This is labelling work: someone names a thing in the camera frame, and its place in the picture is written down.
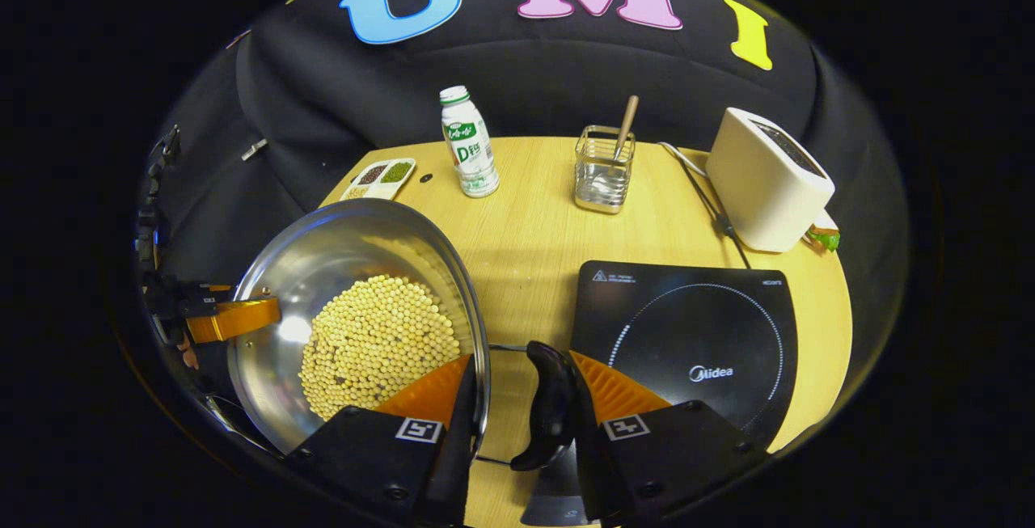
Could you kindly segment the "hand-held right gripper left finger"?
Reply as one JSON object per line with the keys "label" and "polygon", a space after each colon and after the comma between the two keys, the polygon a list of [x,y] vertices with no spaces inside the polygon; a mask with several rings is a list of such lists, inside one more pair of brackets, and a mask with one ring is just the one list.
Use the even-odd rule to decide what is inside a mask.
{"label": "hand-held right gripper left finger", "polygon": [[380,410],[346,407],[285,462],[388,527],[462,527],[475,454],[475,365],[463,355]]}

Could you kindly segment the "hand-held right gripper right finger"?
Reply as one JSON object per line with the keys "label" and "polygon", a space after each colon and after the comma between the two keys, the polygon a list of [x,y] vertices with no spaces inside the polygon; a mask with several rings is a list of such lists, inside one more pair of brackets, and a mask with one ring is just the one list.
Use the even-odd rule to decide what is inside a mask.
{"label": "hand-held right gripper right finger", "polygon": [[768,462],[762,443],[702,400],[669,403],[614,366],[567,355],[581,498],[603,527],[674,527]]}

